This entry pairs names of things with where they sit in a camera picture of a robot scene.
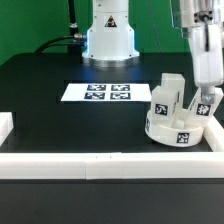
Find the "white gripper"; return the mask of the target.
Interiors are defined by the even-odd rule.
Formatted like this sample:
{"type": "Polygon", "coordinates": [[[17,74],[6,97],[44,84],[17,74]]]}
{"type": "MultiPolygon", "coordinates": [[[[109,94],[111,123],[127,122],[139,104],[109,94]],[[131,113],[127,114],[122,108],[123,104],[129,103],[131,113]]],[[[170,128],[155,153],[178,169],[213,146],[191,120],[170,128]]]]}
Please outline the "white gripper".
{"type": "Polygon", "coordinates": [[[223,53],[220,29],[216,24],[200,25],[191,29],[189,46],[193,59],[194,81],[201,88],[204,104],[215,102],[215,87],[223,83],[223,53]]]}

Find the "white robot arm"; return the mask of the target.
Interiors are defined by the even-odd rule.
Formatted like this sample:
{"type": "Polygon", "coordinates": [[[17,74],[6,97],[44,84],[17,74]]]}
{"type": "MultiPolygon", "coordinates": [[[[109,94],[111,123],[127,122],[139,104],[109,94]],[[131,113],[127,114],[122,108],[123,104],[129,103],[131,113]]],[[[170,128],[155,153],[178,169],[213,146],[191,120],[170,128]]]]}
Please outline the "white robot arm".
{"type": "Polygon", "coordinates": [[[215,87],[224,81],[224,0],[170,0],[172,25],[188,39],[195,85],[201,101],[214,104],[215,87]]]}

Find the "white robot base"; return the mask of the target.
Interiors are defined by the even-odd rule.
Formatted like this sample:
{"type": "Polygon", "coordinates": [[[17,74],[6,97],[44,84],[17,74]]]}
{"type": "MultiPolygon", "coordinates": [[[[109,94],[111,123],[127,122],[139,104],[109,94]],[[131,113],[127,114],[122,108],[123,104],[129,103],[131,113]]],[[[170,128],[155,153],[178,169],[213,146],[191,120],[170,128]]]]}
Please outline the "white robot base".
{"type": "Polygon", "coordinates": [[[129,25],[129,0],[92,0],[93,22],[87,31],[83,62],[99,67],[135,64],[135,33],[129,25]]]}

